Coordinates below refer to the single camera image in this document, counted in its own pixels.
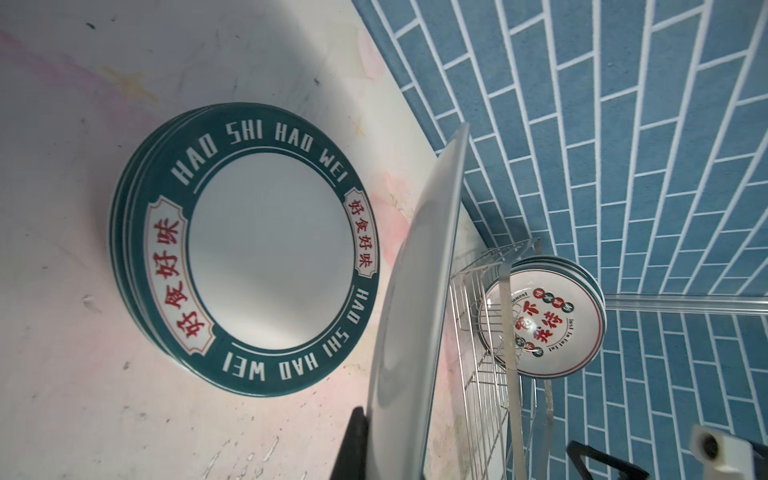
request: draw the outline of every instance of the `wire dish rack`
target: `wire dish rack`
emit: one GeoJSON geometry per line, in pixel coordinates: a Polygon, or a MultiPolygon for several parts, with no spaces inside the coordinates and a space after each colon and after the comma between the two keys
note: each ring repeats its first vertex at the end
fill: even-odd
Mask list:
{"type": "MultiPolygon", "coordinates": [[[[505,358],[504,347],[495,345],[493,340],[502,334],[502,306],[493,303],[486,293],[499,281],[502,265],[509,265],[537,253],[540,253],[540,247],[534,240],[495,248],[453,274],[450,279],[450,305],[464,388],[466,432],[470,448],[469,478],[475,480],[514,478],[510,437],[515,436],[511,435],[509,427],[508,373],[498,361],[505,358]],[[485,345],[480,341],[481,330],[487,333],[483,335],[485,345]]],[[[518,384],[515,387],[521,391],[521,379],[516,370],[514,372],[511,378],[517,377],[518,384]]],[[[513,396],[513,405],[518,403],[516,412],[522,422],[529,422],[527,426],[530,428],[527,431],[533,432],[537,410],[535,394],[530,415],[521,411],[520,398],[521,395],[513,396]]],[[[525,450],[528,452],[525,454],[524,465],[529,464],[532,436],[529,434],[524,439],[527,444],[525,450]]]]}

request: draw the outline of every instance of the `black object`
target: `black object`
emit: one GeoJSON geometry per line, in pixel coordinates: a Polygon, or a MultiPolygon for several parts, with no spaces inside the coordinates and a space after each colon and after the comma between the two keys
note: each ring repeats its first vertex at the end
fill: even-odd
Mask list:
{"type": "Polygon", "coordinates": [[[330,480],[363,480],[366,477],[368,419],[362,407],[355,407],[341,441],[330,480]]]}
{"type": "Polygon", "coordinates": [[[595,450],[589,445],[584,445],[576,441],[571,441],[568,447],[565,449],[568,453],[568,457],[573,462],[574,467],[579,472],[579,475],[584,480],[594,480],[592,474],[587,470],[584,465],[584,460],[581,457],[589,457],[593,460],[597,460],[600,463],[604,463],[611,468],[615,468],[619,471],[619,480],[647,480],[650,478],[650,473],[646,472],[642,468],[632,465],[629,462],[625,462],[616,457],[612,457],[607,453],[603,453],[599,450],[595,450]]]}

